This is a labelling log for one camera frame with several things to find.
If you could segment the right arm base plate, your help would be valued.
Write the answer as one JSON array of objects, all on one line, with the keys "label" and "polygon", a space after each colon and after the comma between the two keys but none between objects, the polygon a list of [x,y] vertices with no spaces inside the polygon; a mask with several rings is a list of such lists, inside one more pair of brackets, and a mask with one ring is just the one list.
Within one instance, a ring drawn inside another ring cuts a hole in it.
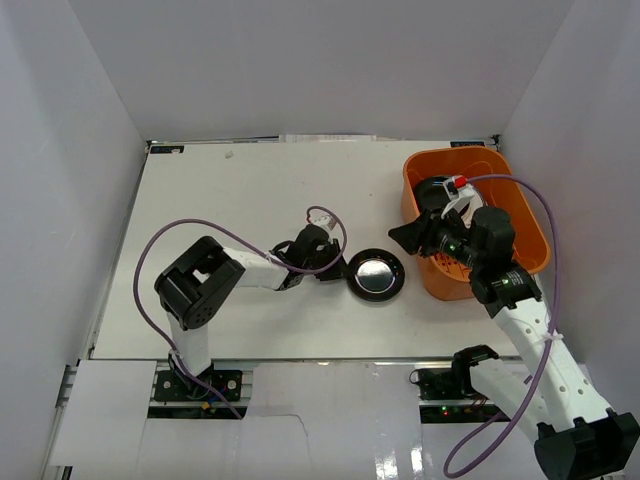
[{"label": "right arm base plate", "polygon": [[509,418],[486,397],[465,394],[449,369],[414,369],[409,382],[419,390],[419,415],[423,425],[483,424],[493,417]]}]

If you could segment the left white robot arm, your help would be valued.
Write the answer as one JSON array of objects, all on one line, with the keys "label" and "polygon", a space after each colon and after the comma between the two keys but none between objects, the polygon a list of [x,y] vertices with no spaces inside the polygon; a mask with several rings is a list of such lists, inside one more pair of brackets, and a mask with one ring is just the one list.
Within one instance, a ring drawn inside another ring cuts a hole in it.
[{"label": "left white robot arm", "polygon": [[156,279],[154,289],[170,319],[177,387],[199,399],[211,387],[207,324],[239,288],[285,291],[307,275],[320,281],[343,277],[341,245],[326,227],[309,224],[295,240],[278,244],[266,258],[222,246],[203,236]]}]

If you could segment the black plate with mirror centre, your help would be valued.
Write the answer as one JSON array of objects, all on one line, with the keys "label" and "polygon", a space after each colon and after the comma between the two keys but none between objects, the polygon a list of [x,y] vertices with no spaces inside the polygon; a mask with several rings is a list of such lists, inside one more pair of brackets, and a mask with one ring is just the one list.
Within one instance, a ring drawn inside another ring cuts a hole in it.
[{"label": "black plate with mirror centre", "polygon": [[362,250],[347,264],[348,288],[363,301],[381,303],[392,300],[403,289],[405,279],[402,262],[384,249]]}]

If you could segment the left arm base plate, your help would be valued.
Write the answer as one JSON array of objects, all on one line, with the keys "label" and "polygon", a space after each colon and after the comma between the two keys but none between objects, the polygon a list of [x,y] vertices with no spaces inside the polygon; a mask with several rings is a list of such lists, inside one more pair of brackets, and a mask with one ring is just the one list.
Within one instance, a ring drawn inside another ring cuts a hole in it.
[{"label": "left arm base plate", "polygon": [[211,390],[169,368],[156,371],[147,410],[148,419],[241,420],[251,396],[251,377],[241,370],[212,370],[203,379],[233,405],[238,415]]}]

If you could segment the black iridescent plate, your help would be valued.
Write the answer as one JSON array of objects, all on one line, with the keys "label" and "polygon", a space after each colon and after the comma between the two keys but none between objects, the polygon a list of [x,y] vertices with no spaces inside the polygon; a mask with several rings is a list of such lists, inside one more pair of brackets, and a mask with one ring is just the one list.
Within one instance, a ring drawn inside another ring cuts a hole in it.
[{"label": "black iridescent plate", "polygon": [[416,184],[413,188],[418,213],[425,211],[443,214],[446,206],[458,196],[454,180],[449,176],[433,176]]}]

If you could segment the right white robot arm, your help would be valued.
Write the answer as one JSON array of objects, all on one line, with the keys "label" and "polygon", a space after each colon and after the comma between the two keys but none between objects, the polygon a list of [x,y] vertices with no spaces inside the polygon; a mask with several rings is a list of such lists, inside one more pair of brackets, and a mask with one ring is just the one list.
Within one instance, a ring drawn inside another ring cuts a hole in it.
[{"label": "right white robot arm", "polygon": [[446,254],[469,268],[474,297],[507,335],[531,381],[511,376],[486,346],[457,353],[451,384],[489,398],[533,444],[549,479],[595,479],[621,471],[639,440],[631,413],[617,413],[583,373],[532,276],[515,260],[508,213],[481,207],[465,225],[455,210],[423,211],[388,233],[408,254]]}]

